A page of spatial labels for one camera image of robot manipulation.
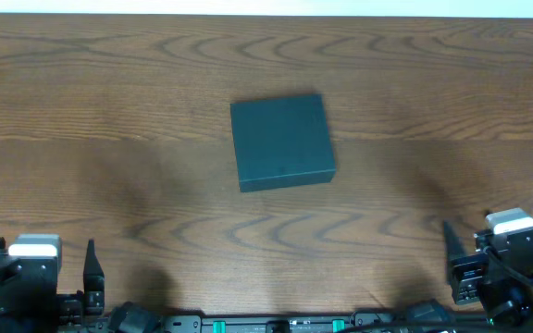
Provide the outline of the dark green hinged box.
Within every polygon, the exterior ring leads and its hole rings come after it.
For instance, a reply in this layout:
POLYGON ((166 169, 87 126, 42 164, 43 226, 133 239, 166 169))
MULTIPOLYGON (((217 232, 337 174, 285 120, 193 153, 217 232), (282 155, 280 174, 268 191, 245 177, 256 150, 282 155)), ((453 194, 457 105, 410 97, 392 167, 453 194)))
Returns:
POLYGON ((238 102, 231 129, 242 192, 327 183, 336 164, 322 96, 238 102))

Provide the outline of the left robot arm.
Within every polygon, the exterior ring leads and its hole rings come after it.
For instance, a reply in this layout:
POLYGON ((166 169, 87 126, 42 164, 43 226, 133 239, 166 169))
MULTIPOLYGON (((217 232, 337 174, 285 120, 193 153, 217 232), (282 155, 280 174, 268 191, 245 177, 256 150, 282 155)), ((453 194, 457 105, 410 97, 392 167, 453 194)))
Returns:
POLYGON ((160 317, 126 302, 105 313, 105 274, 93 240, 86 249, 81 290, 57 292, 62 239, 22 234, 0 238, 0 332, 159 332, 160 317))

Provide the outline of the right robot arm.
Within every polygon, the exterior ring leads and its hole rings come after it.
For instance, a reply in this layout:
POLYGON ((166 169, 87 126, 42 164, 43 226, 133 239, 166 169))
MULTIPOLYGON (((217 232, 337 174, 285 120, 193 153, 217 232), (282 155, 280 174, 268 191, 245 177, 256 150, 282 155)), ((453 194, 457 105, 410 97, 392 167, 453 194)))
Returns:
POLYGON ((533 226, 475 234, 476 252, 466 254, 448 222, 443 223, 446 280, 457 305, 479 302, 483 314, 457 314, 436 301, 413 305, 404 318, 414 332, 533 332, 533 226))

